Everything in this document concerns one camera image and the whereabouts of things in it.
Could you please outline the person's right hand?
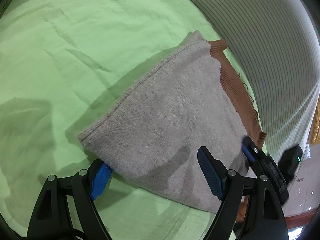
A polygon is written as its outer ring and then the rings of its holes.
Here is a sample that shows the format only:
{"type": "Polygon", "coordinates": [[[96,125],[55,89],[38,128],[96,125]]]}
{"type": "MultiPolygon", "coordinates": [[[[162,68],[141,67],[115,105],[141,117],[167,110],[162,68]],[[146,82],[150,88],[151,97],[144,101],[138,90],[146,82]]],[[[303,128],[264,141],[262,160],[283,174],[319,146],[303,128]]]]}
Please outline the person's right hand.
{"type": "Polygon", "coordinates": [[[247,211],[247,205],[248,205],[248,196],[244,197],[244,200],[240,203],[239,209],[238,209],[238,214],[236,217],[236,222],[237,223],[242,223],[245,219],[246,211],[247,211]]]}

